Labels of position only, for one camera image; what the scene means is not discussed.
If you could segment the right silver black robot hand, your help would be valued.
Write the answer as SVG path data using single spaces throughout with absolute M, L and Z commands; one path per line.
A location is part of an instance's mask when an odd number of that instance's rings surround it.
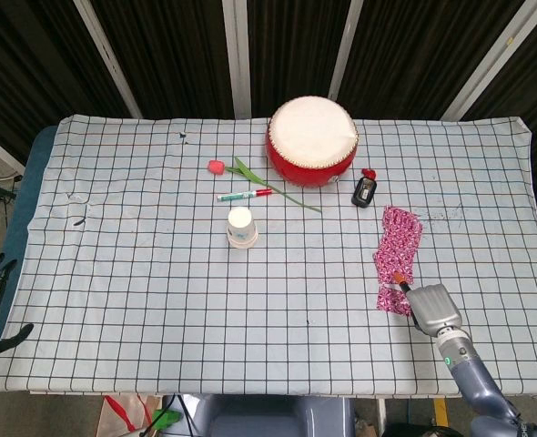
M 448 330 L 461 327 L 461 314 L 444 285 L 435 284 L 412 289 L 399 272 L 394 273 L 394 280 L 405 294 L 412 319 L 419 330 L 438 338 Z

